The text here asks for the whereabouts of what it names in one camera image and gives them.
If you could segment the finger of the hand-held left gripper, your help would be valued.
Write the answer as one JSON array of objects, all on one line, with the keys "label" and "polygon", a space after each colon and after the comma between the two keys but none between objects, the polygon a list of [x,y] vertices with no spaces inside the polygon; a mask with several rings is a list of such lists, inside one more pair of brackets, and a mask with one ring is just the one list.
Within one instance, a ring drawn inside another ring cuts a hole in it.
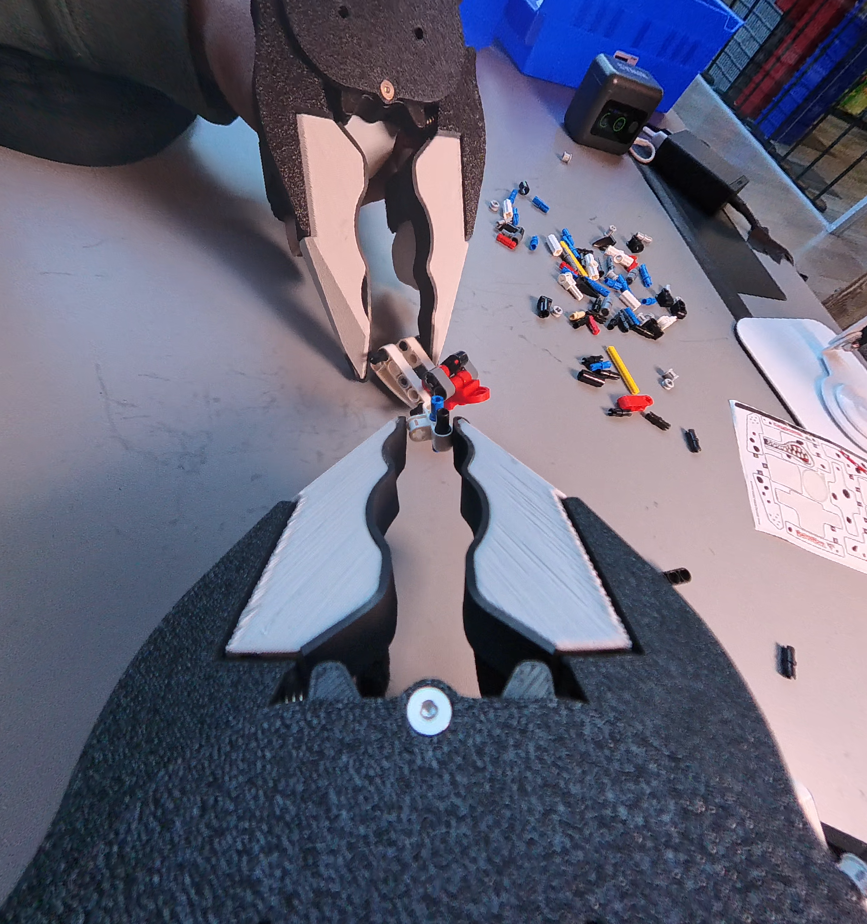
[{"label": "finger of the hand-held left gripper", "polygon": [[332,118],[300,114],[297,125],[310,223],[302,254],[354,375],[364,381],[371,308],[358,211],[369,180],[393,151],[397,129],[357,115],[341,126]]},{"label": "finger of the hand-held left gripper", "polygon": [[388,222],[395,274],[420,293],[419,340],[439,359],[469,246],[458,134],[434,135],[389,179]]}]

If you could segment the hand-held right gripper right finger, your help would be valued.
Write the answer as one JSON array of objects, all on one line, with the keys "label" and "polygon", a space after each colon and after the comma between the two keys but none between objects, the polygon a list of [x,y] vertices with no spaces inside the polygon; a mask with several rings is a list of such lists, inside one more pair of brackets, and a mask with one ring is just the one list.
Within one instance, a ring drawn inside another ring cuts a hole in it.
[{"label": "hand-held right gripper right finger", "polygon": [[463,625],[482,691],[518,664],[548,666],[571,689],[563,658],[627,651],[632,641],[574,527],[565,495],[466,420],[453,424],[460,511],[472,529]]}]

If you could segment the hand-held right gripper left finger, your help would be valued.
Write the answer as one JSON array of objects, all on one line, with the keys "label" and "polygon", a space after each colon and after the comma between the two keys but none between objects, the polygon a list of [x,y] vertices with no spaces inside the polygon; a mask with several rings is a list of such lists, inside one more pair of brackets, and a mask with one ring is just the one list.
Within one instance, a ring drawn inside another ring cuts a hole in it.
[{"label": "hand-held right gripper left finger", "polygon": [[406,421],[388,422],[300,492],[228,656],[292,659],[303,676],[337,661],[359,690],[387,689],[396,595],[384,535],[406,444]]}]

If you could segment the red white black brick subassembly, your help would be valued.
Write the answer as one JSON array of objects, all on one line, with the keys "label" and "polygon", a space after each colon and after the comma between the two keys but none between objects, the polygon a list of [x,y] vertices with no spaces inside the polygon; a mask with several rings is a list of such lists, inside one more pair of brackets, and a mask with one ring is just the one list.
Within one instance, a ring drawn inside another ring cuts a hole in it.
[{"label": "red white black brick subassembly", "polygon": [[415,337],[407,337],[371,352],[368,360],[377,378],[410,408],[453,410],[490,398],[464,351],[435,364]]}]

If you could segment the person's left forearm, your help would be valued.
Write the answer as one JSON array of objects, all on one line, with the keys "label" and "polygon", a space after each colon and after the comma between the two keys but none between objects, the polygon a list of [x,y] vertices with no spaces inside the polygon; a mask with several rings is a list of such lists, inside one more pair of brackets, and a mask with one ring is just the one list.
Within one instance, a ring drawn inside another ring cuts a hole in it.
[{"label": "person's left forearm", "polygon": [[254,57],[247,1],[0,1],[0,145],[111,167],[255,125]]}]

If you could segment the grey desk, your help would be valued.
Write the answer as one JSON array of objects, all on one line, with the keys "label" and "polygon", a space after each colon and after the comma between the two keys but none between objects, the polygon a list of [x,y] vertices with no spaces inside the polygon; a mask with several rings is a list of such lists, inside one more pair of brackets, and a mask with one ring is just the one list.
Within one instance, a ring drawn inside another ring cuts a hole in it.
[{"label": "grey desk", "polygon": [[[701,452],[624,420],[605,445],[543,453],[468,417],[658,568],[692,572],[682,594],[793,777],[824,821],[867,839],[867,576],[753,528],[728,402],[789,413],[635,165],[568,144],[570,92],[494,50],[478,72],[478,221],[525,179],[577,239],[607,225],[652,235],[652,277],[689,315],[639,346],[632,374]],[[243,122],[200,120],[128,167],[0,147],[0,905],[153,628],[275,503],[398,409],[348,378]],[[777,672],[778,643],[796,649],[795,680]]]}]

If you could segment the pile of small toy bricks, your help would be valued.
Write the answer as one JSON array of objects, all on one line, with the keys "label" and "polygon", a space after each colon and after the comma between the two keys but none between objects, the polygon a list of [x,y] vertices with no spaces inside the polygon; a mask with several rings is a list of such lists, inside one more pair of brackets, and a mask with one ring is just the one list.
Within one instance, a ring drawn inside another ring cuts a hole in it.
[{"label": "pile of small toy bricks", "polygon": [[601,238],[601,248],[573,247],[561,213],[533,210],[509,193],[510,208],[491,202],[476,225],[463,283],[463,328],[457,342],[481,362],[492,397],[472,410],[477,423],[510,445],[543,453],[585,441],[605,445],[613,421],[645,420],[683,441],[662,415],[663,393],[637,385],[639,346],[655,343],[674,318],[641,288],[640,260]]}]

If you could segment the black box device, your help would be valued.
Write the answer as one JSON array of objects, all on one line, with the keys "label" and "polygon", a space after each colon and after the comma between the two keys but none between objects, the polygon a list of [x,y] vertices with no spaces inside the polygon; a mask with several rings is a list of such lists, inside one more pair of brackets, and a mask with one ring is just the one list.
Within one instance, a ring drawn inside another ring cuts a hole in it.
[{"label": "black box device", "polygon": [[577,144],[623,155],[663,99],[646,70],[600,53],[591,62],[565,114]]}]

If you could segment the blue plastic bin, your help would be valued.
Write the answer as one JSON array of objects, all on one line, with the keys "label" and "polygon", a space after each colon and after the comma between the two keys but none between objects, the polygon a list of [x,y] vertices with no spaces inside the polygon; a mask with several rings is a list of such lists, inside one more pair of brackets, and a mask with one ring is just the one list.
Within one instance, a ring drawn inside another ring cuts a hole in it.
[{"label": "blue plastic bin", "polygon": [[599,53],[624,52],[676,103],[742,25],[718,1],[462,1],[467,44],[497,40],[519,70],[577,88]]}]

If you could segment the black power adapter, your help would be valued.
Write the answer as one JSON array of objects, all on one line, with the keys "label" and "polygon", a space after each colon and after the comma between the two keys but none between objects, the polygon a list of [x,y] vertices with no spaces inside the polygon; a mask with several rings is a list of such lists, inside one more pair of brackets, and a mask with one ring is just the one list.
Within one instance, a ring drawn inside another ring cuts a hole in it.
[{"label": "black power adapter", "polygon": [[727,206],[748,222],[747,244],[751,250],[777,263],[795,263],[786,247],[772,237],[742,199],[748,178],[692,132],[667,133],[646,127],[635,140],[632,152],[650,164],[672,190],[677,210],[684,214],[694,233],[697,250],[714,265],[725,270],[736,264],[754,266],[754,261],[744,254],[735,226],[721,215]]}]

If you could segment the sticker sheet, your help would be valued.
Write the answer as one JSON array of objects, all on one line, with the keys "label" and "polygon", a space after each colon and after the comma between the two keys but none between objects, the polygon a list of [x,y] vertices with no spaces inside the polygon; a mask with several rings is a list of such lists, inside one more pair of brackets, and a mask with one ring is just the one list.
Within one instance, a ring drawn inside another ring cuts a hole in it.
[{"label": "sticker sheet", "polygon": [[729,404],[756,529],[867,574],[867,459]]}]

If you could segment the white booklet stand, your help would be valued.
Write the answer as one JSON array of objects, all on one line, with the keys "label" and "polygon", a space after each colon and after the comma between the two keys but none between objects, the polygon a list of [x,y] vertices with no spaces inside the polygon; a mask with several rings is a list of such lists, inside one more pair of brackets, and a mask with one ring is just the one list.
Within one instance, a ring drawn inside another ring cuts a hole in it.
[{"label": "white booklet stand", "polygon": [[741,319],[736,335],[805,430],[867,455],[867,316],[841,334],[805,319]]}]

